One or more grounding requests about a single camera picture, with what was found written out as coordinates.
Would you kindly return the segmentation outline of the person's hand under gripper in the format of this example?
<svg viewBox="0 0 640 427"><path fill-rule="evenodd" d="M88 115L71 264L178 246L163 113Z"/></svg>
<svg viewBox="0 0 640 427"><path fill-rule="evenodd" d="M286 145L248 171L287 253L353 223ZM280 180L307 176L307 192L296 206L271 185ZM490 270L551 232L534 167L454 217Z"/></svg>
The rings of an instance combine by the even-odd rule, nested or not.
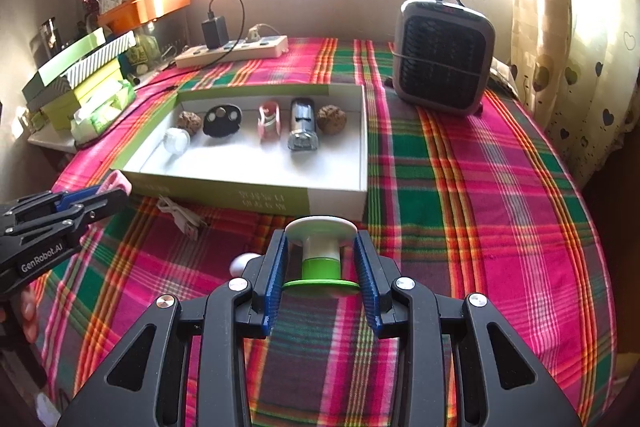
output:
<svg viewBox="0 0 640 427"><path fill-rule="evenodd" d="M20 295L14 295L9 300L9 310L20 309L22 329L26 340L35 343L38 337L37 299L34 288L26 286Z"/></svg>

